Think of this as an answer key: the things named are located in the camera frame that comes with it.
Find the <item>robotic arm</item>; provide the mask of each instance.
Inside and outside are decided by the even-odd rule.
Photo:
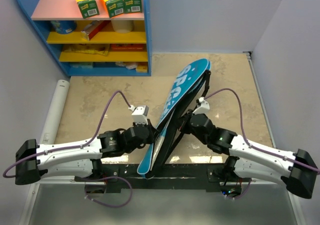
[[[299,149],[297,153],[267,147],[249,141],[235,132],[213,125],[206,116],[210,109],[202,97],[194,110],[188,110],[178,123],[179,131],[194,135],[201,143],[218,154],[228,155],[223,168],[214,171],[214,176],[225,181],[239,178],[255,178],[283,186],[291,193],[306,199],[312,197],[317,172],[296,164],[298,161],[317,169],[309,153]],[[42,154],[16,165],[15,184],[25,185],[52,176],[77,176],[80,178],[102,176],[102,158],[120,157],[146,144],[156,141],[157,131],[147,119],[148,107],[130,108],[133,126],[129,129],[106,131],[88,140],[63,144],[37,144],[27,140],[16,153],[16,161],[32,154]]]

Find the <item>blue container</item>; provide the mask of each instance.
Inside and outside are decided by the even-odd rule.
[[[70,34],[77,28],[75,21],[50,21],[58,34]]]

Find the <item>tabletop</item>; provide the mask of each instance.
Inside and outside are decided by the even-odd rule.
[[[189,63],[207,58],[211,61],[208,94],[231,88],[240,97],[244,130],[249,140],[271,147],[272,141],[247,56],[243,53],[159,53],[152,56],[151,77],[73,76],[55,143],[90,138],[98,125],[104,107],[116,90],[122,90],[130,104],[147,105],[148,118],[156,125],[164,103],[178,73]],[[241,133],[240,112],[236,97],[223,91],[208,99],[207,116],[216,127]],[[104,116],[100,133],[131,127],[131,111],[117,95]],[[103,163],[138,164],[147,148],[136,149],[121,157],[104,158]],[[192,135],[185,135],[167,163],[222,163],[226,155],[213,153]]]

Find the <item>white pipe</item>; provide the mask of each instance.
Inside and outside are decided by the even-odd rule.
[[[70,83],[59,80],[56,84],[48,114],[39,140],[40,144],[54,144],[64,111]]]
[[[70,83],[66,80],[59,80],[57,82],[39,143],[55,143],[60,120],[64,111],[67,94],[69,91],[69,86]],[[33,183],[30,185],[29,192],[26,197],[24,208],[20,217],[19,225],[28,225],[30,223],[31,214],[36,202],[38,190],[38,183]]]

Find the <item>white wall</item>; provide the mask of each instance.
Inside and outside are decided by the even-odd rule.
[[[253,66],[279,148],[307,150],[320,167],[320,0],[282,0],[253,51]],[[320,221],[320,177],[301,199],[308,225]]]
[[[281,0],[150,0],[153,52],[252,51]]]
[[[56,83],[65,78],[16,0],[0,0],[0,167],[15,161],[27,139],[40,138]],[[29,186],[0,178],[1,224],[18,224]]]

